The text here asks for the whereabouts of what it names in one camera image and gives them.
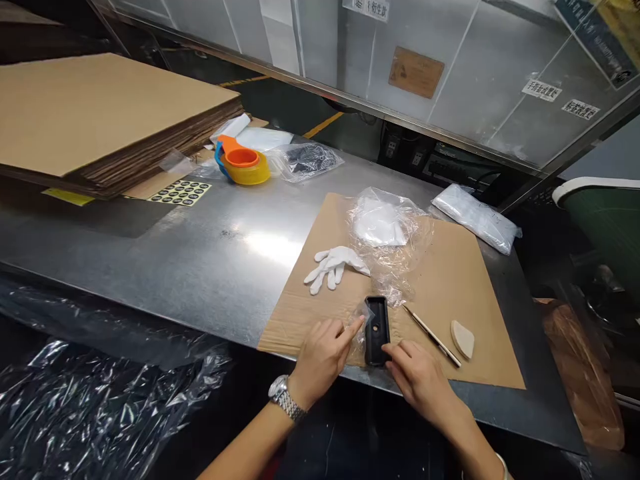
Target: black plastic case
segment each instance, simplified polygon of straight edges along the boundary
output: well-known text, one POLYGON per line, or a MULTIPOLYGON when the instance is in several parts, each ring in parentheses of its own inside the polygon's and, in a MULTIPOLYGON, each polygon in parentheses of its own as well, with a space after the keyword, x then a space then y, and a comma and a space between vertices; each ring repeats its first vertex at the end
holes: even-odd
POLYGON ((389 360, 389 356, 381 348, 391 341, 387 298, 371 296, 365 298, 365 303, 373 313, 365 326, 365 362, 372 367, 379 367, 389 360))

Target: pen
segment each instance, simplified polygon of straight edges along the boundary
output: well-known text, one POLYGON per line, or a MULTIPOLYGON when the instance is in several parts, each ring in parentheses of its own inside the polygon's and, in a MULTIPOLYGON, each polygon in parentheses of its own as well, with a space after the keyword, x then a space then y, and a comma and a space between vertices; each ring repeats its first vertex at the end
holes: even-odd
POLYGON ((422 328, 422 330, 425 331, 427 336, 440 348, 440 350, 442 350, 442 353, 444 353, 445 356, 448 357, 457 368, 460 368, 462 366, 462 364, 460 363, 460 360, 458 360, 455 357, 455 355, 451 353, 451 350, 449 350, 447 346, 444 343, 442 343, 438 337, 435 336, 435 334, 430 330, 427 324, 424 323, 422 320, 420 320, 420 317, 418 317, 414 312, 409 310, 409 308, 406 305, 402 305, 402 306, 405 308, 408 314, 410 314, 411 318, 413 318, 415 322, 418 325, 420 325, 420 327, 422 328))

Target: yellow floor line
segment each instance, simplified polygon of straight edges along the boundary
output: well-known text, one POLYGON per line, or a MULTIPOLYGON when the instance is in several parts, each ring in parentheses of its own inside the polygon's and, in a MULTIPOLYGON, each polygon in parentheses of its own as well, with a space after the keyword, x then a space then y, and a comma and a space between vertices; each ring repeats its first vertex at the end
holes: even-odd
POLYGON ((338 118, 342 117, 343 113, 342 112, 338 112, 336 113, 334 116, 324 120, 324 122, 319 123, 318 125, 316 125, 314 128, 312 128, 311 130, 309 130, 308 132, 306 132, 304 134, 304 138, 312 138, 314 136, 316 136, 318 133, 322 132, 322 130, 324 130, 325 128, 327 128, 328 126, 330 126, 330 124, 332 124, 333 122, 335 122, 336 120, 338 120, 338 118))
POLYGON ((271 78, 271 77, 268 75, 262 75, 261 77, 254 77, 250 79, 234 80, 230 82, 218 83, 218 87, 232 87, 234 85, 240 85, 241 83, 248 83, 250 81, 258 81, 258 80, 266 80, 268 78, 271 78))

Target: silver metal watch band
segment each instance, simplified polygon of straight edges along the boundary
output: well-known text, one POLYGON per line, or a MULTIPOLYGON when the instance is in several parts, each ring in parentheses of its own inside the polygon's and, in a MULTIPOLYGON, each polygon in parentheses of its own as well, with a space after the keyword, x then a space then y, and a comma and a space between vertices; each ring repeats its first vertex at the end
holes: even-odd
POLYGON ((293 401, 289 392, 286 390, 278 396, 275 402, 280 405, 280 408, 286 412, 294 423, 298 423, 307 414, 306 411, 302 410, 302 408, 293 401))

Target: wristwatch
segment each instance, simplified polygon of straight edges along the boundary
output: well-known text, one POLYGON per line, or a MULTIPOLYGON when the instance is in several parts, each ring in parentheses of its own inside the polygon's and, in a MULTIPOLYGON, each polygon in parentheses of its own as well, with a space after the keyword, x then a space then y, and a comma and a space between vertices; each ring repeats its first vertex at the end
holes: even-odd
POLYGON ((293 420, 294 423, 298 423, 307 414, 305 410, 302 410, 296 402, 293 401, 287 390, 288 375, 280 375, 269 387, 269 400, 276 405, 280 405, 280 408, 286 412, 286 414, 293 420))

